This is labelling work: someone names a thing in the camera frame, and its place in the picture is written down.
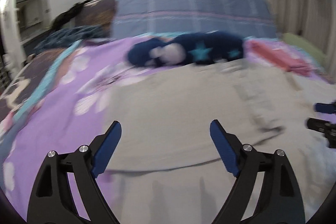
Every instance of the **plaid fabric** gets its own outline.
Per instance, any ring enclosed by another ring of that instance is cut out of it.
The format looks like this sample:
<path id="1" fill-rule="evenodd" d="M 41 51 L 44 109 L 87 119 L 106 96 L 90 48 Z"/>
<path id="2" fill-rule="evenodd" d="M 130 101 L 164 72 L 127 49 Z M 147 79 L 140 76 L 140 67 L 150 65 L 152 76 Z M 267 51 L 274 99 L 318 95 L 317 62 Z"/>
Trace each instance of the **plaid fabric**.
<path id="1" fill-rule="evenodd" d="M 111 34 L 227 31 L 276 38 L 266 0 L 118 0 Z"/>

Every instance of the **red object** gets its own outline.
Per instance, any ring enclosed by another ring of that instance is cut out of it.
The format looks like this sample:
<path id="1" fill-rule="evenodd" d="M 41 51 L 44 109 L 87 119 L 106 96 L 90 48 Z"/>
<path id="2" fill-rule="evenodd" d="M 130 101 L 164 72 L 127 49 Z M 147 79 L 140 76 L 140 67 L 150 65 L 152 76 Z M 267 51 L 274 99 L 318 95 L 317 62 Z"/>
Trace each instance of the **red object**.
<path id="1" fill-rule="evenodd" d="M 253 52 L 285 71 L 293 71 L 303 76 L 309 76 L 312 71 L 309 64 L 301 58 L 294 59 L 281 49 L 272 49 L 255 40 L 250 43 Z"/>

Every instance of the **star print pillow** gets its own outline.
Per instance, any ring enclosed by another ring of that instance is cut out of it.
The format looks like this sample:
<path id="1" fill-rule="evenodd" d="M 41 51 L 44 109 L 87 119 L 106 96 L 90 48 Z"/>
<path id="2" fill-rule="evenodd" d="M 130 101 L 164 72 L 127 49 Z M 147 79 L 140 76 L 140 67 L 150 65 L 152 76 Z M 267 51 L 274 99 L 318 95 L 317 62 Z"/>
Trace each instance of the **star print pillow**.
<path id="1" fill-rule="evenodd" d="M 213 64 L 244 56 L 243 40 L 227 32 L 182 34 L 166 43 L 152 38 L 138 43 L 128 53 L 128 61 L 138 67 Z"/>

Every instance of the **green cloth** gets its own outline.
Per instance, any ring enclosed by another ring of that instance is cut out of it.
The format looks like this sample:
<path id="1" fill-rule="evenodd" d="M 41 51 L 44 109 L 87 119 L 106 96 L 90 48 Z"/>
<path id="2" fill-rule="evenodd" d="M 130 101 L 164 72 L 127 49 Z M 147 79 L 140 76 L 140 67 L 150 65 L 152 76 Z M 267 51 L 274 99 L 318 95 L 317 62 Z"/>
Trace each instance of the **green cloth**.
<path id="1" fill-rule="evenodd" d="M 292 33 L 283 34 L 283 41 L 289 45 L 299 47 L 310 54 L 320 65 L 324 65 L 326 55 L 317 47 L 313 46 L 307 39 Z"/>

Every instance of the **silver bolt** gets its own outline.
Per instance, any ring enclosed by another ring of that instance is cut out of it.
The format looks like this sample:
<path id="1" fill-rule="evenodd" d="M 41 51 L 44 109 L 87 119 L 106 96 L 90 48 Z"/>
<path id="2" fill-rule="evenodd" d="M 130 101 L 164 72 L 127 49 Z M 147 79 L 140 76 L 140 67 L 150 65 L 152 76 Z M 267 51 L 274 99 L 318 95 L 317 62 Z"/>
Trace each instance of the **silver bolt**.
<path id="1" fill-rule="evenodd" d="M 89 147 L 88 147 L 87 145 L 82 145 L 82 146 L 79 148 L 79 151 L 81 151 L 81 152 L 86 152 L 88 149 L 89 149 Z"/>
<path id="2" fill-rule="evenodd" d="M 245 150 L 245 151 L 251 151 L 252 150 L 252 146 L 251 145 L 249 145 L 249 144 L 244 144 L 243 145 L 243 149 Z"/>
<path id="3" fill-rule="evenodd" d="M 280 156 L 280 157 L 283 157 L 285 155 L 285 152 L 281 149 L 278 149 L 277 150 L 277 155 Z"/>
<path id="4" fill-rule="evenodd" d="M 49 158 L 52 158 L 53 156 L 55 156 L 56 155 L 56 152 L 55 151 L 49 151 L 48 152 L 48 157 Z"/>

